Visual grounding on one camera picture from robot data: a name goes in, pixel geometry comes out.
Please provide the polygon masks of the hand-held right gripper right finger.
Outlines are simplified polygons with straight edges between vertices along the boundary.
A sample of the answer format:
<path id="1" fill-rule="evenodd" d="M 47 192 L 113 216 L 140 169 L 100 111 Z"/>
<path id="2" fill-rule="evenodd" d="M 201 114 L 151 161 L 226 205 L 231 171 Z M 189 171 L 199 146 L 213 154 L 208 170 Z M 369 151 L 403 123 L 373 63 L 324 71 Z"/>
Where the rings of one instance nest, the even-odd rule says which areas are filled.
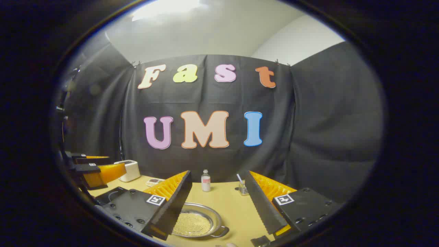
<path id="1" fill-rule="evenodd" d="M 245 186 L 268 234 L 275 238 L 307 231 L 338 209 L 340 203 L 310 189 L 293 189 L 253 171 Z"/>

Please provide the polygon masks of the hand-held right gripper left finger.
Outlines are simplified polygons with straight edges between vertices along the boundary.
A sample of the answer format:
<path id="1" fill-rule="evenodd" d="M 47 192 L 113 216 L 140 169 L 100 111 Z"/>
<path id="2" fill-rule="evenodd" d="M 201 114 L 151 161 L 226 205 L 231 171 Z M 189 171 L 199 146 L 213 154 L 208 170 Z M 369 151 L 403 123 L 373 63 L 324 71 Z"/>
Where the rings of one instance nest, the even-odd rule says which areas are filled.
<path id="1" fill-rule="evenodd" d="M 100 213 L 137 235 L 166 240 L 191 191 L 192 175 L 187 170 L 148 189 L 137 182 L 123 188 L 108 193 L 108 203 L 98 206 Z"/>

